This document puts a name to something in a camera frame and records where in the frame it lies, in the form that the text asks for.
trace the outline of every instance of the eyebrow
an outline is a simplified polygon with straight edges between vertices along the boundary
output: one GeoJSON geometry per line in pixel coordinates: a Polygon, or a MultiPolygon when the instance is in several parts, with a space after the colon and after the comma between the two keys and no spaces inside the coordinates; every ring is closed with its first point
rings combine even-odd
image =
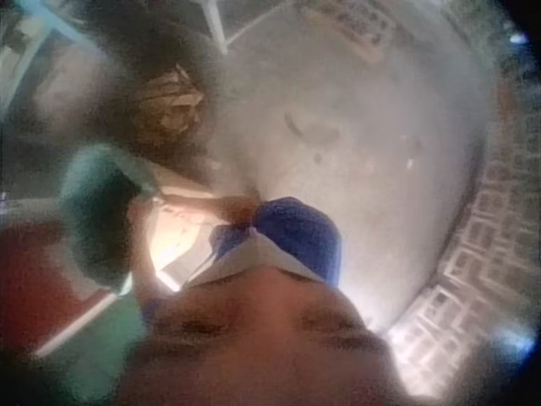
{"type": "Polygon", "coordinates": [[[125,364],[138,366],[160,358],[195,359],[203,353],[199,345],[179,340],[145,340],[137,342],[126,354],[125,364]]]}

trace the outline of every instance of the red surface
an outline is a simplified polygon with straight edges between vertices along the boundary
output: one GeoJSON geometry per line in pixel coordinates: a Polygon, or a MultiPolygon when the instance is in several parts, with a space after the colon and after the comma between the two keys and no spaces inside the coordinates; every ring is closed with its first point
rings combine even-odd
{"type": "Polygon", "coordinates": [[[28,224],[0,234],[0,336],[16,351],[39,348],[103,298],[80,301],[47,257],[62,237],[58,224],[28,224]]]}

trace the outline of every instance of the tiled wall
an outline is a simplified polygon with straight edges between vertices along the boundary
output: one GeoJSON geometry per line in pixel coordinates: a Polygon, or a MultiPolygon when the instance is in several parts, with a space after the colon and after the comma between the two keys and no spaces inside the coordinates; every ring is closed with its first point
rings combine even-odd
{"type": "Polygon", "coordinates": [[[390,329],[407,388],[438,397],[499,326],[533,331],[541,301],[541,83],[515,29],[489,0],[443,11],[494,77],[495,103],[476,191],[438,272],[390,329]]]}

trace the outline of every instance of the eye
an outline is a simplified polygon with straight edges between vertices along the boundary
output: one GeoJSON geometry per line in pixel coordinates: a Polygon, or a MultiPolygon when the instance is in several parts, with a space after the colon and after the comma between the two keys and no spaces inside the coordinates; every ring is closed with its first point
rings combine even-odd
{"type": "Polygon", "coordinates": [[[154,326],[154,333],[157,335],[183,338],[189,341],[220,337],[227,330],[226,324],[207,318],[167,319],[154,326]]]}
{"type": "Polygon", "coordinates": [[[215,337],[224,333],[226,327],[202,320],[190,320],[181,323],[179,330],[188,335],[215,337]]]}
{"type": "Polygon", "coordinates": [[[302,326],[312,332],[355,332],[363,327],[351,316],[333,310],[318,310],[305,315],[302,326]]]}

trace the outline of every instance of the person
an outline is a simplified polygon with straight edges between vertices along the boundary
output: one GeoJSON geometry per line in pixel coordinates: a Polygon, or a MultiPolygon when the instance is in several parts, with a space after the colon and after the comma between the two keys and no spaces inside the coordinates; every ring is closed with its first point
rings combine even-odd
{"type": "Polygon", "coordinates": [[[116,404],[411,404],[386,343],[336,288],[341,240],[328,216],[293,198],[163,200],[230,225],[213,238],[213,265],[165,297],[144,237],[151,203],[130,205],[149,331],[127,357],[116,404]]]}

